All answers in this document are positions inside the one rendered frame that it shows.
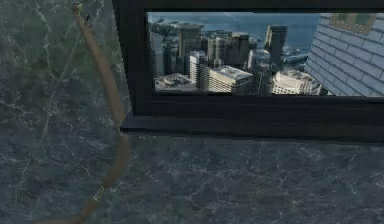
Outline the black framed window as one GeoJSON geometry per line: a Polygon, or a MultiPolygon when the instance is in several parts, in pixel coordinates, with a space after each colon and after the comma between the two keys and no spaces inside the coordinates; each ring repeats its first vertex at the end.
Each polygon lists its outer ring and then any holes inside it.
{"type": "Polygon", "coordinates": [[[257,96],[156,92],[148,13],[240,10],[306,11],[305,0],[112,0],[132,110],[126,134],[306,139],[384,144],[383,97],[257,96]]]}

